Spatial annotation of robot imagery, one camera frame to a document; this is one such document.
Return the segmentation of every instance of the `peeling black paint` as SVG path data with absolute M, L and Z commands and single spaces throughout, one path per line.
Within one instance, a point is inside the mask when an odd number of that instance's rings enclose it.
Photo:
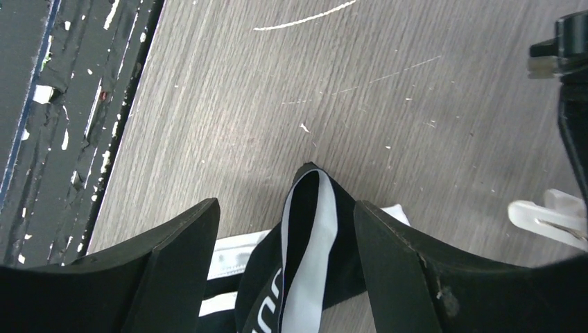
M 32 105 L 30 136 L 22 142 L 0 214 L 0 225 L 10 226 L 0 232 L 0 258 L 10 266 L 69 263 L 87 250 L 163 4 L 121 2 L 106 30 L 108 1 L 61 2 L 51 61 L 38 80 L 57 93 L 50 103 Z M 145 30 L 152 33 L 141 43 Z M 62 150 L 66 131 L 69 143 Z M 110 165 L 104 173 L 105 154 Z

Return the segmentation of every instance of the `wooden floor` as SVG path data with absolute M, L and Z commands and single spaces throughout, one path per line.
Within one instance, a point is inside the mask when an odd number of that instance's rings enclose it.
M 526 266 L 574 254 L 506 207 L 579 194 L 557 81 L 528 80 L 526 56 L 588 3 L 343 1 L 167 0 L 91 251 L 207 197 L 219 237 L 271 228 L 313 161 L 469 252 Z M 374 332 L 368 297 L 330 309 L 323 331 Z

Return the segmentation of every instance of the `white plastic clip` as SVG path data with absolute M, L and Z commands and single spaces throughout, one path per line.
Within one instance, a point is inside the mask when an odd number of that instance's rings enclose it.
M 518 200 L 508 206 L 517 227 L 588 251 L 588 223 L 584 201 L 556 189 L 544 194 L 545 207 Z

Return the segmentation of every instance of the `white lettering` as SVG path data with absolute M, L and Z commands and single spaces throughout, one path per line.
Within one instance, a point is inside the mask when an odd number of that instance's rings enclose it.
M 278 299 L 278 296 L 279 296 L 279 289 L 277 288 L 277 285 L 276 285 L 276 280 L 277 280 L 277 277 L 279 276 L 279 274 L 280 274 L 281 272 L 282 272 L 282 269 L 281 269 L 281 268 L 280 268 L 280 269 L 278 269 L 278 270 L 277 270 L 277 272 L 276 272 L 276 275 L 274 276 L 274 279 L 273 279 L 273 281 L 272 281 L 272 293 L 273 293 L 273 294 L 274 294 L 274 296 L 276 297 L 276 300 Z M 259 329 L 261 329 L 261 331 L 262 331 L 263 333 L 272 333 L 272 329 L 271 329 L 271 328 L 268 326 L 268 324 L 266 324 L 266 322 L 263 320 L 263 316 L 262 316 L 262 314 L 263 314 L 263 309 L 264 309 L 265 307 L 267 307 L 267 308 L 270 310 L 270 312 L 271 312 L 272 314 L 274 314 L 274 313 L 275 313 L 276 305 L 275 305 L 275 302 L 274 302 L 274 300 L 272 300 L 272 299 L 270 298 L 270 296 L 266 296 L 266 297 L 263 299 L 263 302 L 261 302 L 261 306 L 260 306 L 260 308 L 259 308 L 259 311 L 257 312 L 257 325 L 259 326 Z M 257 333 L 257 331 L 256 331 L 255 329 L 253 329 L 253 330 L 251 331 L 251 333 Z

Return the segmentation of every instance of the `black plastic piece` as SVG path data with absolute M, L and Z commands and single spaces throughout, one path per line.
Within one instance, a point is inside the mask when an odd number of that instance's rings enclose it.
M 562 17 L 555 38 L 529 48 L 531 77 L 558 74 L 558 126 L 574 175 L 588 202 L 588 11 Z
M 588 255 L 539 268 L 494 262 L 408 227 L 371 203 L 355 209 L 378 333 L 585 332 Z
M 71 265 L 0 266 L 3 332 L 195 332 L 219 217 L 207 199 Z

